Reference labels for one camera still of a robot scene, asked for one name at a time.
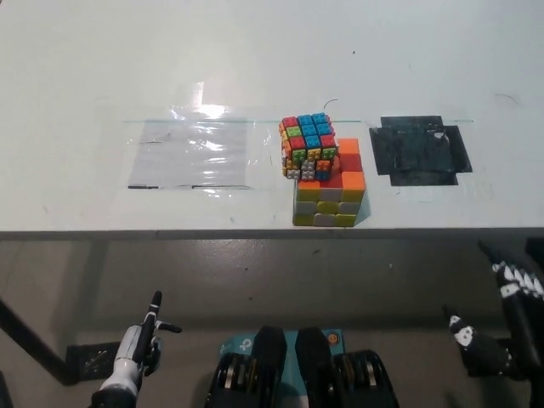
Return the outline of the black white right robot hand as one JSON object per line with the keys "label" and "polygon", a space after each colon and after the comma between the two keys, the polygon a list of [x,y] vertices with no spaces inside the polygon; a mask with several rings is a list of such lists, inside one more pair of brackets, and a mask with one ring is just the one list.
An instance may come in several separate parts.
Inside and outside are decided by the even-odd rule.
{"label": "black white right robot hand", "polygon": [[485,241],[488,258],[510,337],[493,338],[471,326],[457,310],[443,313],[462,363],[471,377],[504,376],[514,380],[543,377],[543,279],[540,270],[520,256]]}

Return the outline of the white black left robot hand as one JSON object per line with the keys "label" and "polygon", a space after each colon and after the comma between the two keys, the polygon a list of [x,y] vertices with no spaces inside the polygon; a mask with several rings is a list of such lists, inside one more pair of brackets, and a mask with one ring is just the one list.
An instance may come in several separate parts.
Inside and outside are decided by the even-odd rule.
{"label": "white black left robot hand", "polygon": [[136,394],[141,388],[142,378],[158,368],[162,341],[156,336],[156,331],[182,332],[181,327],[158,318],[161,304],[162,292],[156,291],[144,320],[126,330],[116,352],[113,372],[101,388],[122,388]]}

